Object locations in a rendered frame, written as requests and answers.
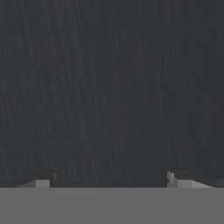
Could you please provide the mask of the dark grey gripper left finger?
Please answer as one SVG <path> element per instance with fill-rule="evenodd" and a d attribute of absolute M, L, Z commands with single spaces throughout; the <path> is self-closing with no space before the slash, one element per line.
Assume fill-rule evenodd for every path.
<path fill-rule="evenodd" d="M 50 171 L 36 171 L 28 178 L 25 178 L 15 184 L 15 187 L 23 188 L 40 188 L 54 187 L 57 182 L 58 172 L 56 170 Z"/>

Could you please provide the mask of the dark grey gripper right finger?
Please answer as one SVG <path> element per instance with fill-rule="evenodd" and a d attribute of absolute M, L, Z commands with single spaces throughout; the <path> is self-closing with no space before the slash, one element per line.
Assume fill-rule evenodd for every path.
<path fill-rule="evenodd" d="M 216 184 L 191 171 L 171 170 L 166 174 L 168 188 L 215 188 Z"/>

